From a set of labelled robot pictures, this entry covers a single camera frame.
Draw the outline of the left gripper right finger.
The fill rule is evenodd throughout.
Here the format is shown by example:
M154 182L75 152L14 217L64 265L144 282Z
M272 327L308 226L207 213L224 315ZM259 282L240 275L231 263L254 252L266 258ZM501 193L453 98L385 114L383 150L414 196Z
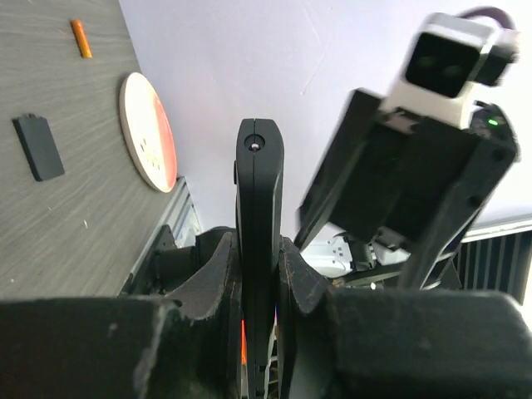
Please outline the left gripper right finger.
M494 291L338 288L279 253L282 398L528 398L531 331Z

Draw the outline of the black remote control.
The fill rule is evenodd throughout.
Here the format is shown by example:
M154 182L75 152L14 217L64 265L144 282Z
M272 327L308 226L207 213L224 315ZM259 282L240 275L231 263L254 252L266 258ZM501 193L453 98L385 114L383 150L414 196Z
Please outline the black remote control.
M276 123L270 119L242 120L234 182L249 398L265 398L268 392L281 243L283 164L283 137Z

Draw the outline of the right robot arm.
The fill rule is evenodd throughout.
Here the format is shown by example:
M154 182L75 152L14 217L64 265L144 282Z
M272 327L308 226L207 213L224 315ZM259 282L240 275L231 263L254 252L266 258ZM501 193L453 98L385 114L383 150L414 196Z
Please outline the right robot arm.
M347 284L394 273L420 288L458 249L519 154L503 110L476 102L465 129L354 91L299 208L296 245L326 224L352 255Z

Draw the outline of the black battery cover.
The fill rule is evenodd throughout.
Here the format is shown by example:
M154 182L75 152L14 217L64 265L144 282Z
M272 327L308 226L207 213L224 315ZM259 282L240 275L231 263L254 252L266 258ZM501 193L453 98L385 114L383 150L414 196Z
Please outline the black battery cover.
M51 180L65 174L46 118L26 114L13 118L12 123L36 181Z

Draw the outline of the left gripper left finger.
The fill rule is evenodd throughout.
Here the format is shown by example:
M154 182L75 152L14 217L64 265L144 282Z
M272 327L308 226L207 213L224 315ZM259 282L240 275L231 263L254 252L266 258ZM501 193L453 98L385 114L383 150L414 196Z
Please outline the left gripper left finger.
M1 304L4 398L237 398L241 281L233 235L165 296Z

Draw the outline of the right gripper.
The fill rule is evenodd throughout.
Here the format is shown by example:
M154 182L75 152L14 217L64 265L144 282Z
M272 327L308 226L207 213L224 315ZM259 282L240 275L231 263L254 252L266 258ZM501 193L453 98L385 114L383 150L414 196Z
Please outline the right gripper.
M502 109L482 103L458 129L352 92L298 208L305 249L325 224L363 243L414 249L398 280L420 289L450 242L476 217L518 154Z

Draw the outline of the red battery cluster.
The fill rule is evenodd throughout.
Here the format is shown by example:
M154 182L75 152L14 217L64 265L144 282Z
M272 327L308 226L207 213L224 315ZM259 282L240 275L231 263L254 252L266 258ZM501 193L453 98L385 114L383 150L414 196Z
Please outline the red battery cluster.
M241 364L246 366L247 364L247 350L246 350L246 334L245 334L245 323L244 320L241 320Z

